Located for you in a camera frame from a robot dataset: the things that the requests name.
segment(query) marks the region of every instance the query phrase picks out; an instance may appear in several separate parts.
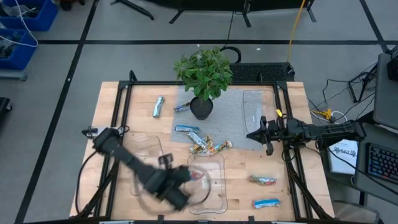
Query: keyboard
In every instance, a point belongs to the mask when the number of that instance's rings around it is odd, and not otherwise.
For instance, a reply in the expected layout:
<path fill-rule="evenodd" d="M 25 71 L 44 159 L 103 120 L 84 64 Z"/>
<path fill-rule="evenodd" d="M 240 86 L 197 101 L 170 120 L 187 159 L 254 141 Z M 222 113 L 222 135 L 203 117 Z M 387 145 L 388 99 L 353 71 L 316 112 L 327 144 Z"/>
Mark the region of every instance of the keyboard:
<path fill-rule="evenodd" d="M 369 174 L 398 184 L 398 153 L 383 146 L 369 144 L 368 159 Z"/>
<path fill-rule="evenodd" d="M 287 79 L 285 63 L 232 63 L 230 68 L 235 81 L 284 81 Z"/>

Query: black flower pot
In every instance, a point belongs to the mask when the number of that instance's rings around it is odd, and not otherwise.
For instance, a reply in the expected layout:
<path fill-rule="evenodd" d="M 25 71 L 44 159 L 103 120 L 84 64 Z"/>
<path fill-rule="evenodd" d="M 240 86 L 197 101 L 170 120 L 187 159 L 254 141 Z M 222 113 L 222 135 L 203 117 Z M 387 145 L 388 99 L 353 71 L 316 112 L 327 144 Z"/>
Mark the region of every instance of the black flower pot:
<path fill-rule="evenodd" d="M 211 111 L 213 110 L 213 102 L 211 99 L 207 99 L 203 101 L 199 97 L 195 97 L 191 100 L 190 108 L 198 120 L 204 120 L 209 117 Z"/>

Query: green leaves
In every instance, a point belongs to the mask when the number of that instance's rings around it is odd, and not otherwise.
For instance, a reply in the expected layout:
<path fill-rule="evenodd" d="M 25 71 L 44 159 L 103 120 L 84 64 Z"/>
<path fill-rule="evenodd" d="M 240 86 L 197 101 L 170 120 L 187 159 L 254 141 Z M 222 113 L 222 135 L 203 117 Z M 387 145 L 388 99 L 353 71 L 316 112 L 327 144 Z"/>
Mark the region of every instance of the green leaves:
<path fill-rule="evenodd" d="M 184 82 L 185 91 L 193 88 L 195 96 L 203 100 L 220 97 L 221 91 L 226 91 L 232 83 L 233 76 L 229 61 L 219 48 L 199 50 L 189 58 L 182 56 L 174 63 L 174 72 L 177 79 Z"/>

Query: desk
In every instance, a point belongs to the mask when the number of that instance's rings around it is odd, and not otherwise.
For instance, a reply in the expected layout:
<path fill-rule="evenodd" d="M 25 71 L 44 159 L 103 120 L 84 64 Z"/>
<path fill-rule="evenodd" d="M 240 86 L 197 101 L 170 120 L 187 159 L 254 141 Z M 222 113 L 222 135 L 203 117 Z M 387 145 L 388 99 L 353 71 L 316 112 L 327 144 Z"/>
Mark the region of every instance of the desk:
<path fill-rule="evenodd" d="M 117 82 L 104 82 L 98 97 L 93 126 L 109 126 L 113 113 Z M 272 90 L 268 86 L 230 86 L 230 89 L 240 90 Z M 304 92 L 303 83 L 288 83 L 290 104 L 295 118 L 304 122 L 311 123 L 311 116 L 308 110 L 307 97 Z M 127 125 L 131 128 L 125 135 L 124 146 L 129 148 L 128 137 L 134 133 L 146 133 L 159 137 L 163 152 L 174 155 L 173 165 L 186 164 L 189 156 L 188 147 L 190 144 L 171 142 L 170 132 L 173 122 L 173 107 L 178 91 L 178 86 L 167 85 L 139 85 L 133 86 Z M 152 117 L 154 104 L 159 97 L 165 97 L 165 103 L 162 107 L 159 119 Z M 282 110 L 284 108 L 283 94 L 280 94 Z M 121 120 L 122 108 L 119 110 L 119 119 Z M 203 214 L 192 215 L 188 209 L 182 213 L 165 216 L 166 220 L 247 220 L 248 216 L 254 215 L 255 219 L 260 220 L 294 220 L 291 196 L 288 190 L 288 178 L 284 161 L 280 155 L 282 152 L 282 143 L 273 142 L 274 154 L 267 157 L 265 151 L 247 151 L 238 149 L 228 149 L 222 152 L 225 158 L 225 176 L 226 176 L 226 194 L 228 199 L 228 210 L 222 214 Z M 85 158 L 94 150 L 92 141 L 88 141 Z M 315 148 L 313 142 L 308 147 Z M 320 156 L 311 150 L 302 149 L 302 160 L 307 185 L 309 191 L 313 194 L 317 202 L 325 211 L 334 217 L 331 205 L 328 186 L 326 184 L 325 174 L 323 172 Z M 100 181 L 103 156 L 95 155 L 86 165 L 80 181 L 79 201 L 82 208 L 92 197 Z M 248 176 L 252 172 L 263 170 L 278 178 L 275 186 L 265 187 L 248 182 Z M 147 215 L 140 209 L 137 198 L 130 192 L 132 173 L 124 165 L 120 166 L 118 182 L 116 185 L 116 194 L 114 198 L 112 219 L 130 219 L 130 220 L 156 220 L 157 217 Z M 297 193 L 300 201 L 300 213 L 304 217 L 304 206 L 300 192 Z M 265 198 L 278 198 L 282 204 L 281 207 L 271 207 L 263 209 L 253 209 L 252 200 Z M 105 206 L 101 207 L 101 213 L 104 214 Z M 75 215 L 75 207 L 72 206 L 71 215 Z"/>

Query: yellow cable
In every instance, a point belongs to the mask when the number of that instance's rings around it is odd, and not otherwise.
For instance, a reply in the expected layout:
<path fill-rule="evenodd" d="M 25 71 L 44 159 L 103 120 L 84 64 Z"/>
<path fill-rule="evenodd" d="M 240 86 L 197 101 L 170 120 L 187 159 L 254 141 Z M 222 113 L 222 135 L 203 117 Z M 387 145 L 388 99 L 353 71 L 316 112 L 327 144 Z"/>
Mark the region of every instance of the yellow cable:
<path fill-rule="evenodd" d="M 290 62 L 290 57 L 292 56 L 292 42 L 293 42 L 293 38 L 294 38 L 294 32 L 296 31 L 297 24 L 299 23 L 300 15 L 301 15 L 301 11 L 303 10 L 304 3 L 305 3 L 305 0 L 303 0 L 303 2 L 301 3 L 300 10 L 298 11 L 298 14 L 296 17 L 296 21 L 294 22 L 294 25 L 293 25 L 292 33 L 290 34 L 289 52 L 287 54 L 287 62 Z"/>

